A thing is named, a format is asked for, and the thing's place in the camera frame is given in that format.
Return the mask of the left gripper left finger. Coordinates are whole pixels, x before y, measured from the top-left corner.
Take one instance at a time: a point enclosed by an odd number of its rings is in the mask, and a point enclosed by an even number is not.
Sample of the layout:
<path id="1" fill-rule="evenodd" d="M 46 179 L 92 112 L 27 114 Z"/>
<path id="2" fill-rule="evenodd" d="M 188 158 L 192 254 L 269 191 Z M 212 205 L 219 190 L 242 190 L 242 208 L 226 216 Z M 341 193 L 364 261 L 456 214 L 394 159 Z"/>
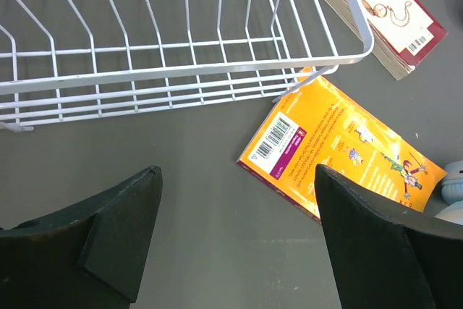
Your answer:
<path id="1" fill-rule="evenodd" d="M 161 202 L 149 166 L 61 210 L 1 231 L 3 308 L 128 308 Z"/>

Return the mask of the light blue headphones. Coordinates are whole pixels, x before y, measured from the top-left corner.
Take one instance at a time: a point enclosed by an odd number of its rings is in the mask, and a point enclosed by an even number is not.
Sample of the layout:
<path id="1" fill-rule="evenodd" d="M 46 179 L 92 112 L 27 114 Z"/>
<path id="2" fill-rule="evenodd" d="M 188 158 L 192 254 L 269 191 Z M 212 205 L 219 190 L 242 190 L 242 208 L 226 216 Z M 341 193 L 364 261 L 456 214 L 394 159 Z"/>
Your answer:
<path id="1" fill-rule="evenodd" d="M 441 183 L 441 196 L 448 206 L 437 213 L 436 218 L 462 226 L 462 161 L 447 164 L 444 170 L 446 171 L 446 176 Z"/>

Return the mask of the red and cream book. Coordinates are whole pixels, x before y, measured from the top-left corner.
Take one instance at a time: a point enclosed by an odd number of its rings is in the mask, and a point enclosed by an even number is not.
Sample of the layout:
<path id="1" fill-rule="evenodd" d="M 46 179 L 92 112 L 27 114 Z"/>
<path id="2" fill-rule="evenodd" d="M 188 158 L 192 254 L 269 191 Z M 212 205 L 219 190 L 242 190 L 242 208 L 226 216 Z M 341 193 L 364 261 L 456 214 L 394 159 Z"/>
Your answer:
<path id="1" fill-rule="evenodd" d="M 401 80 L 447 36 L 447 30 L 418 0 L 360 0 L 372 28 L 373 54 Z"/>

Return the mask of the orange book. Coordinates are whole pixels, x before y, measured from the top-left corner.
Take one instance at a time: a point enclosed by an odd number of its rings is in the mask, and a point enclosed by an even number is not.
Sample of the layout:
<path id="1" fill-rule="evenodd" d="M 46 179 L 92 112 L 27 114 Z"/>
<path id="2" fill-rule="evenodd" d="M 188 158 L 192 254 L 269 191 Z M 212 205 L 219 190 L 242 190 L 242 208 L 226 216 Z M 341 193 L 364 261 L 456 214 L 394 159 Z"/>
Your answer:
<path id="1" fill-rule="evenodd" d="M 318 164 L 419 212 L 446 176 L 322 76 L 275 103 L 237 163 L 316 221 Z"/>

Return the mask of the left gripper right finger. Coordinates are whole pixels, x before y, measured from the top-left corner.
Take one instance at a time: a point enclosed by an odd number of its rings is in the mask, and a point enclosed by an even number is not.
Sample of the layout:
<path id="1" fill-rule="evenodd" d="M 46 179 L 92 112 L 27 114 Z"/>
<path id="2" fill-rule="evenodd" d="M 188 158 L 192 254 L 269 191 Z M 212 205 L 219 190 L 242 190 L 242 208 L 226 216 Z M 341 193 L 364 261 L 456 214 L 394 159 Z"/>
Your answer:
<path id="1" fill-rule="evenodd" d="M 322 164 L 315 195 L 343 308 L 462 307 L 462 226 Z"/>

